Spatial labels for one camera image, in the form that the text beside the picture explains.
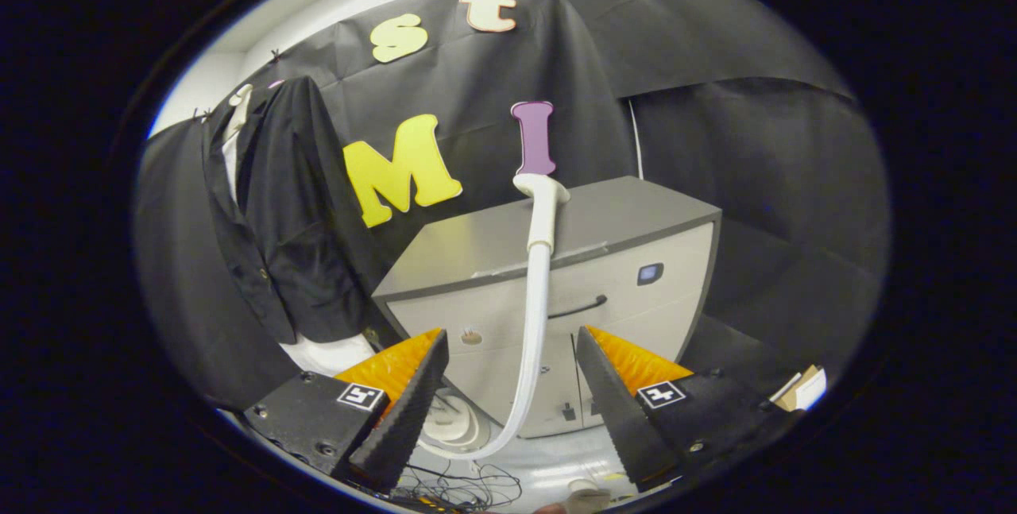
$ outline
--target black cable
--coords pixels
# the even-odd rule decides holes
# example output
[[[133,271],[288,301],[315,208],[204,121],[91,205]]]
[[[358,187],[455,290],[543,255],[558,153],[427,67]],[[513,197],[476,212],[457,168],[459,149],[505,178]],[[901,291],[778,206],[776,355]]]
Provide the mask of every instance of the black cable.
[[[479,466],[478,476],[454,476],[447,474],[448,468],[452,467],[451,460],[443,472],[436,472],[429,468],[414,466],[412,464],[407,464],[407,467],[410,469],[410,472],[406,474],[406,477],[415,480],[416,484],[412,488],[401,487],[394,489],[391,496],[394,504],[419,506],[422,502],[420,499],[424,499],[433,504],[435,508],[461,512],[476,512],[495,506],[511,504],[523,496],[523,488],[520,484],[520,479],[492,464]],[[484,469],[488,467],[494,468],[501,473],[484,474]],[[425,482],[420,478],[417,471],[427,472],[437,478],[433,481]],[[512,482],[497,483],[494,481],[497,478],[507,479]],[[459,483],[454,486],[453,481],[458,481]],[[493,490],[500,488],[516,488],[516,496],[511,498],[500,491]]]

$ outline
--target white handle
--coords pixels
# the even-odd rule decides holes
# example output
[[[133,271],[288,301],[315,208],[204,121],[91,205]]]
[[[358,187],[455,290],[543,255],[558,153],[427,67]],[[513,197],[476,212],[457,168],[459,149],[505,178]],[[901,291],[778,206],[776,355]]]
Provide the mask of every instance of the white handle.
[[[537,390],[540,376],[540,357],[544,351],[544,330],[547,328],[547,289],[550,281],[551,253],[554,251],[554,218],[559,203],[566,203],[571,195],[558,181],[542,174],[518,174],[513,184],[524,194],[533,197],[533,216],[530,218],[530,239],[526,249],[529,261],[526,271],[526,321],[523,328],[523,361],[519,366],[516,398],[504,429],[483,448],[454,453],[428,445],[417,444],[429,452],[447,459],[476,460],[501,450],[516,438]]]
[[[517,174],[512,182],[521,192],[533,197],[533,217],[530,219],[526,250],[530,251],[537,242],[544,242],[553,254],[554,217],[559,204],[567,203],[572,194],[560,182],[544,174]]]

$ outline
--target drawer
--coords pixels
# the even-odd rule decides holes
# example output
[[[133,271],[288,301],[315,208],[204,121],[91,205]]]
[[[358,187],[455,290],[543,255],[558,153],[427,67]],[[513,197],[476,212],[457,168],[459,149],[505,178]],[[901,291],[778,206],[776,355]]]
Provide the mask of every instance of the drawer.
[[[581,326],[600,329],[639,316],[676,297],[702,293],[713,238],[712,222],[625,250],[551,271],[547,312],[562,313],[607,301],[589,309],[549,319],[552,333],[576,333]],[[661,264],[660,278],[639,285],[641,268]],[[447,330],[450,353],[479,353],[519,345],[526,312],[526,278],[388,302],[388,308],[412,337],[435,327]],[[472,330],[478,343],[465,343]]]
[[[504,424],[516,396],[521,355],[521,345],[454,354],[448,358],[445,378],[494,420]],[[541,364],[548,370],[537,380],[533,403],[520,436],[543,437],[582,429],[576,359],[567,335],[545,337]],[[563,412],[566,403],[575,411],[572,420]]]
[[[699,298],[700,294],[691,293],[600,329],[673,361],[692,329]]]

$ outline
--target wire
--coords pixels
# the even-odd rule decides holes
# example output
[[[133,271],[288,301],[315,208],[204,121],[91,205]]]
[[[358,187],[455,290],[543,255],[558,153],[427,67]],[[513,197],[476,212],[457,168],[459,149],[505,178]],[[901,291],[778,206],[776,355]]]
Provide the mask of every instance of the wire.
[[[424,503],[451,512],[479,512],[512,504],[523,496],[520,479],[493,464],[478,466],[477,476],[454,476],[447,474],[450,467],[452,467],[451,460],[442,472],[407,464],[409,472],[404,473],[404,477],[416,483],[393,489],[390,502],[416,507]],[[485,468],[497,470],[499,473],[485,474]],[[437,478],[425,481],[420,473],[431,474]]]
[[[636,166],[639,169],[639,179],[643,180],[643,150],[639,146],[639,125],[636,124],[636,111],[633,110],[633,100],[629,100],[629,113],[633,116],[633,135],[636,138]]]

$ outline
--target white floor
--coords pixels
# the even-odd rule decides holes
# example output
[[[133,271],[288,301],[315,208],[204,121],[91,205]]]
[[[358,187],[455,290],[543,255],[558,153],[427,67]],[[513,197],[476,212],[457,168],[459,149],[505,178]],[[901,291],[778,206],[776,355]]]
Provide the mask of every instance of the white floor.
[[[491,439],[498,429],[492,426]],[[418,447],[410,457],[414,466],[443,472],[454,476],[476,476],[476,467],[469,462],[452,461],[440,458]],[[601,490],[610,492],[612,499],[636,495],[636,486],[629,481],[621,466],[607,429],[603,425],[584,431],[541,437],[539,439],[516,439],[505,448],[486,459],[477,461],[481,467],[490,464],[501,468],[520,479],[522,496],[512,504],[493,508],[495,512],[506,514],[529,514],[534,510],[555,502],[564,502],[571,491],[569,482],[585,478]],[[496,470],[484,468],[483,474],[494,474]],[[425,481],[436,476],[424,477]],[[400,486],[413,486],[415,480],[401,480]],[[499,487],[500,492],[515,498],[518,491]]]

